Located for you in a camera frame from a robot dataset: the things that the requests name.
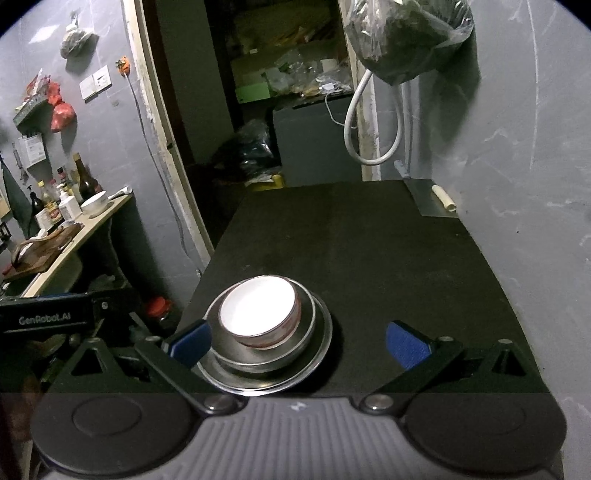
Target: black garbage bag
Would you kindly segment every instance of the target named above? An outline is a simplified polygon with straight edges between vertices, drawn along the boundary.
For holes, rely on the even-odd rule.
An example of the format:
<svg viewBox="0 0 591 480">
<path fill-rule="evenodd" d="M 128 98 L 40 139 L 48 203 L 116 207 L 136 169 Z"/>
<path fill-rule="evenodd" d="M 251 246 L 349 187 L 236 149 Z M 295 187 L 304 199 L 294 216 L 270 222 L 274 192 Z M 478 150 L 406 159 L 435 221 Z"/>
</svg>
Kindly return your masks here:
<svg viewBox="0 0 591 480">
<path fill-rule="evenodd" d="M 212 157 L 214 175 L 220 180 L 245 181 L 281 165 L 271 148 L 265 121 L 250 120 L 226 141 Z"/>
</svg>

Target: orange plug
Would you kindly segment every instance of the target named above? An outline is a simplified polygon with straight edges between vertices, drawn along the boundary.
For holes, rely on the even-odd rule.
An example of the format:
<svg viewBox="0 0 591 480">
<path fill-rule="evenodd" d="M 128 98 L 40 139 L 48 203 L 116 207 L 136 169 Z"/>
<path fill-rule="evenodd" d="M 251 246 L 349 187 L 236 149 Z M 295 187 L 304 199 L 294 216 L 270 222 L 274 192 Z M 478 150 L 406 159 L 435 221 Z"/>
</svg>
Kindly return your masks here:
<svg viewBox="0 0 591 480">
<path fill-rule="evenodd" d="M 117 70 L 119 70 L 119 73 L 122 77 L 129 75 L 129 72 L 131 71 L 131 63 L 129 63 L 129 59 L 125 56 L 117 60 L 115 62 L 115 66 L 117 67 Z"/>
</svg>

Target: stacked plates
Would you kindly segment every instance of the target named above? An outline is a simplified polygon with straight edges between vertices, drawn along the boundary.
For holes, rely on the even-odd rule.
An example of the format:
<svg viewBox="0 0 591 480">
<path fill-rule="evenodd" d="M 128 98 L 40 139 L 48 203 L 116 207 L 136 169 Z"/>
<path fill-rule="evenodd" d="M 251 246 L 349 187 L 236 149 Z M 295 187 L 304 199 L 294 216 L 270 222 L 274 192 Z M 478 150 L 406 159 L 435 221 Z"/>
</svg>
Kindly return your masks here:
<svg viewBox="0 0 591 480">
<path fill-rule="evenodd" d="M 212 329 L 212 348 L 194 370 L 223 391 L 256 397 L 291 388 L 318 367 L 330 346 L 332 320 L 320 298 L 300 283 L 288 280 L 300 302 L 300 321 L 281 342 L 267 348 L 246 346 L 219 320 L 224 299 L 240 282 L 209 306 L 205 319 Z"/>
</svg>

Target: red plastic bag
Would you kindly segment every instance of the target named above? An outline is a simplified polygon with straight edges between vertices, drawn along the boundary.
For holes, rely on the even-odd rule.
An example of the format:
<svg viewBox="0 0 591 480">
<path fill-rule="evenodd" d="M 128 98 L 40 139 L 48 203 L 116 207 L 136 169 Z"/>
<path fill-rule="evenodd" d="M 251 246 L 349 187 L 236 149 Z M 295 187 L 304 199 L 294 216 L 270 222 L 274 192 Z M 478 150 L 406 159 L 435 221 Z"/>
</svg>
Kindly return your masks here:
<svg viewBox="0 0 591 480">
<path fill-rule="evenodd" d="M 51 131 L 54 133 L 61 132 L 76 118 L 76 112 L 69 103 L 64 102 L 60 94 L 60 84 L 57 82 L 49 83 L 47 99 L 54 106 Z"/>
<path fill-rule="evenodd" d="M 67 127 L 76 117 L 74 108 L 69 103 L 60 103 L 53 109 L 53 117 L 51 118 L 51 131 L 54 133 L 61 132 Z"/>
</svg>

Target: stainless steel plate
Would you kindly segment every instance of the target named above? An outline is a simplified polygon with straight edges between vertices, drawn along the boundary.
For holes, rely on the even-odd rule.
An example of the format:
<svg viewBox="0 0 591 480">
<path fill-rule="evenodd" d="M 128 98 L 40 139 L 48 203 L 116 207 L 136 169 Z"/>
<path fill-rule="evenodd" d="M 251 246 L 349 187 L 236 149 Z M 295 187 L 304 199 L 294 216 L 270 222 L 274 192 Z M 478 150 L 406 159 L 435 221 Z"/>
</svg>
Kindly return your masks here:
<svg viewBox="0 0 591 480">
<path fill-rule="evenodd" d="M 328 308 L 322 299 L 312 295 L 318 307 L 318 315 L 310 343 L 285 368 L 267 374 L 264 378 L 238 375 L 221 366 L 210 350 L 193 368 L 193 371 L 220 390 L 246 397 L 269 395 L 297 385 L 320 365 L 329 349 L 333 333 L 332 319 Z"/>
</svg>

